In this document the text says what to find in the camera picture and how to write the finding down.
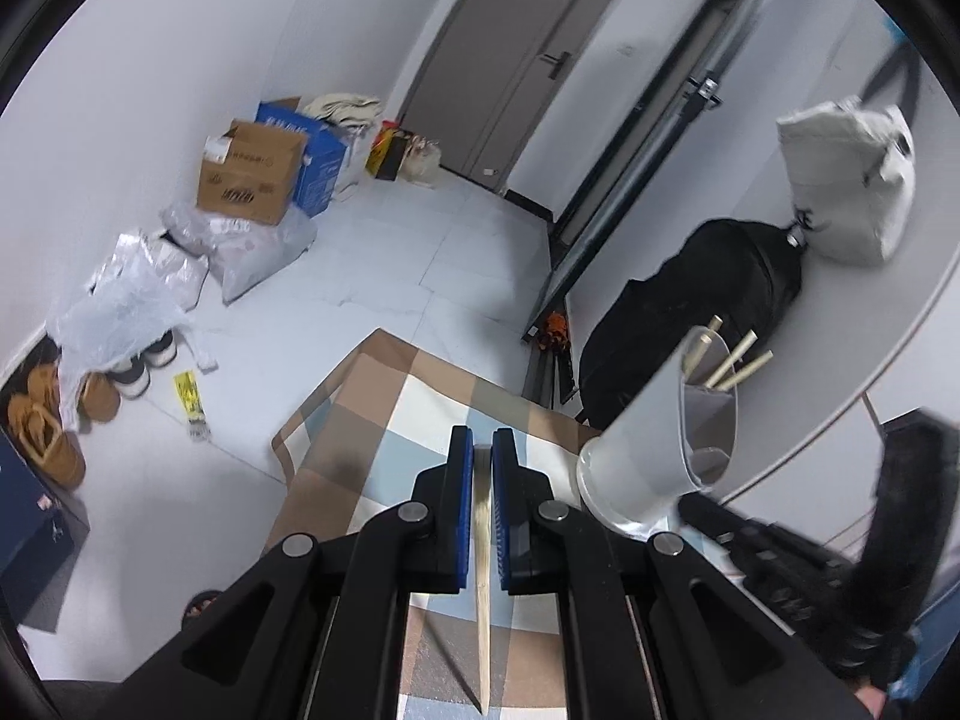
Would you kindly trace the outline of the single wooden chopstick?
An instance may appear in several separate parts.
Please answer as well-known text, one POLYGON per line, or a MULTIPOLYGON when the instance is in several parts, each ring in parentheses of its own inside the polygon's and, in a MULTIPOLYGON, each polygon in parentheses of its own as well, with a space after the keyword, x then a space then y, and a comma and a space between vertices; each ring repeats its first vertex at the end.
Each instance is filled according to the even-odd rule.
POLYGON ((491 700, 491 472, 483 463, 473 480, 473 546, 475 546, 475 611, 477 611, 478 707, 487 715, 491 700))

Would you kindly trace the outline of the white utensil holder cup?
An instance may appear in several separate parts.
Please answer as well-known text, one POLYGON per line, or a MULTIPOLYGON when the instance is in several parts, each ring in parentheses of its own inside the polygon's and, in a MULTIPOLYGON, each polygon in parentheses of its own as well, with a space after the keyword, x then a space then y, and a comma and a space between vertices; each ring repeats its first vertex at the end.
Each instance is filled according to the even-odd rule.
POLYGON ((581 502, 610 530, 646 539, 667 530, 686 493, 706 493, 731 465, 736 390, 704 383, 729 355, 715 330, 695 327, 656 375, 579 454, 581 502))

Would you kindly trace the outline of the checkered tablecloth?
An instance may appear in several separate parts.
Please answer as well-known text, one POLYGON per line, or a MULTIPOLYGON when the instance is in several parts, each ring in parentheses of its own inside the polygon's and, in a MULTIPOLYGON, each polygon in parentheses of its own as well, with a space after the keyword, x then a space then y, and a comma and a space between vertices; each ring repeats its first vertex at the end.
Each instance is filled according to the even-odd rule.
MULTIPOLYGON (((288 496, 268 539, 358 532, 409 499, 418 473, 446 460, 457 426, 478 445, 511 429, 519 463, 545 473, 558 499, 578 504, 574 465, 594 429, 376 330, 275 436, 288 496)), ((490 717, 654 717, 640 663, 620 663, 613 645, 597 644, 575 667, 563 652, 560 614, 555 596, 491 590, 490 717)), ((395 717, 478 717, 478 676, 475 592, 413 595, 395 717)))

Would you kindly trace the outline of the navy jordan shoe box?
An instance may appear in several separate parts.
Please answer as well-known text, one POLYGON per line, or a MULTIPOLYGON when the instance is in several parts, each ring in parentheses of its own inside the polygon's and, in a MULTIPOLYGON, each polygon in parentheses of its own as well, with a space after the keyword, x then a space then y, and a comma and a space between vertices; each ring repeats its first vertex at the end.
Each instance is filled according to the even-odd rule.
POLYGON ((13 444, 2 436, 0 478, 2 595, 23 617, 73 553, 65 511, 13 444))

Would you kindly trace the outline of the black white sneaker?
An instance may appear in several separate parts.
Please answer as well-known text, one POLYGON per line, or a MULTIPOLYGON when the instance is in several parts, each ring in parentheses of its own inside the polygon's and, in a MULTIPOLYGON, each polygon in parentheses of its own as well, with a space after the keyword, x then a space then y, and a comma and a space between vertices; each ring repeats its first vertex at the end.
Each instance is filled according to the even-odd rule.
POLYGON ((129 400, 141 397, 149 385, 148 367, 140 356, 119 362, 106 372, 106 377, 112 387, 129 400))

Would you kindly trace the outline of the tan slipper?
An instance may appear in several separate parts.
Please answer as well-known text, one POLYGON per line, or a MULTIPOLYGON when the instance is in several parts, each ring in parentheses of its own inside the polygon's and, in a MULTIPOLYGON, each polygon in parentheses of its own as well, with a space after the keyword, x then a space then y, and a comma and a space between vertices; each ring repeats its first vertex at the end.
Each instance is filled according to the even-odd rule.
POLYGON ((8 402, 8 427, 25 457, 60 488, 76 489, 86 473, 85 459, 59 420, 29 395, 8 402))

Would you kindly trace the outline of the black backpack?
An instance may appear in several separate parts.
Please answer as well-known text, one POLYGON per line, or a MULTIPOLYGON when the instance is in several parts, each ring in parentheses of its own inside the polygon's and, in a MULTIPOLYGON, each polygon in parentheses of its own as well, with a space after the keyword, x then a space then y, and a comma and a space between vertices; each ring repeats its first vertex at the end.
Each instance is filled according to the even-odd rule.
POLYGON ((805 245, 789 227, 729 218, 700 224, 646 280, 630 280, 579 358, 583 416, 605 429, 630 405, 692 328, 719 319, 736 346, 771 340, 802 289, 805 245))

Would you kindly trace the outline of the clear plastic bag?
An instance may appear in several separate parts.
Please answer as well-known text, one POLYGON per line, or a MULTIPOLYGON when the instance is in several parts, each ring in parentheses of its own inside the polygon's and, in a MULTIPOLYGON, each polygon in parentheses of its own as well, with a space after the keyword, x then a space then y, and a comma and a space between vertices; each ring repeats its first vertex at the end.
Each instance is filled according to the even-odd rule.
POLYGON ((171 242, 122 234, 99 270, 50 309, 46 332, 60 349, 60 410, 71 419, 85 379, 128 361, 169 330, 189 327, 208 273, 171 242))

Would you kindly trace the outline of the grey mailer bag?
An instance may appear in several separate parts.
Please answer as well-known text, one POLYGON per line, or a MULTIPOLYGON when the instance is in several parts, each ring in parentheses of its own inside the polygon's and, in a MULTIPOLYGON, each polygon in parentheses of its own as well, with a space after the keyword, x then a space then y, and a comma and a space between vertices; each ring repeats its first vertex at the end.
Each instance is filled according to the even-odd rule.
POLYGON ((208 213, 173 203, 160 213, 171 239, 194 257, 205 257, 231 304, 257 284, 296 262, 316 240, 316 223, 291 205, 275 226, 208 213))

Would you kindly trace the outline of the white tote bag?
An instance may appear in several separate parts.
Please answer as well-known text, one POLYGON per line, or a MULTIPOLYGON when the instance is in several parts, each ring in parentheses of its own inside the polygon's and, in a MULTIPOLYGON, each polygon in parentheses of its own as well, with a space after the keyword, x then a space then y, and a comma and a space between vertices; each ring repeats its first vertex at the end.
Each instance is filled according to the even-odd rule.
POLYGON ((851 266, 888 262, 907 229, 916 192, 913 134, 896 106, 856 96, 776 121, 794 224, 817 255, 851 266))

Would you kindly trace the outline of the brown cardboard box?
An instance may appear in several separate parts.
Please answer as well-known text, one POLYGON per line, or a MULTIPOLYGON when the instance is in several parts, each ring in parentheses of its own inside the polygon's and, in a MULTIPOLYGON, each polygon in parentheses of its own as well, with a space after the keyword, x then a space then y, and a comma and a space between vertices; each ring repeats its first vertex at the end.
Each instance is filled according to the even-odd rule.
POLYGON ((197 208, 277 226, 291 203, 306 137, 260 122, 231 122, 208 138, 200 165, 197 208))

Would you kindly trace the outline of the red yellow bag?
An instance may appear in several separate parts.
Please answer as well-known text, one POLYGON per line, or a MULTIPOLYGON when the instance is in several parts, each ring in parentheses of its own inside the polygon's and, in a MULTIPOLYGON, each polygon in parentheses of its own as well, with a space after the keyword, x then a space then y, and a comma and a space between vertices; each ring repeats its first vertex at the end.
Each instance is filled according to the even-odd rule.
POLYGON ((405 154, 412 141, 412 134, 397 122, 386 121, 381 125, 366 160, 366 172, 376 181, 395 181, 405 154))

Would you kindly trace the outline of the blue cardboard box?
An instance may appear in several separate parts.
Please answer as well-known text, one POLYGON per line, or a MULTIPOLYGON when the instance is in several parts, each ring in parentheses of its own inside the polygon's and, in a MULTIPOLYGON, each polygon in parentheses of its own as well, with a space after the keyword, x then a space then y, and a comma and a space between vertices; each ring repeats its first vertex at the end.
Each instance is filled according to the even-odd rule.
POLYGON ((325 122, 280 103, 260 103, 256 121, 306 137, 293 203, 311 218, 327 210, 347 156, 342 138, 325 122))

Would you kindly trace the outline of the cream cloth bag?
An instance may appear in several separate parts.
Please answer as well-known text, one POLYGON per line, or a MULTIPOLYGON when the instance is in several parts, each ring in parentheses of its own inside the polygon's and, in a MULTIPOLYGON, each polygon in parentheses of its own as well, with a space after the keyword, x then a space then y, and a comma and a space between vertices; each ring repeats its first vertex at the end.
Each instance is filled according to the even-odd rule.
POLYGON ((309 119, 334 127, 348 137, 366 135, 381 124, 381 99, 358 93, 329 93, 298 106, 309 119))

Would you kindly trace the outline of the grey door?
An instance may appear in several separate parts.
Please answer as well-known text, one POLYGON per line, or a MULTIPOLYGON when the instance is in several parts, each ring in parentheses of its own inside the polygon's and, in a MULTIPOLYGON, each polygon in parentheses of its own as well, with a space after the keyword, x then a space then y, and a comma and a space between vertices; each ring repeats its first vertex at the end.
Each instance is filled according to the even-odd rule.
POLYGON ((503 190, 613 0, 457 0, 416 72, 400 125, 441 166, 503 190))

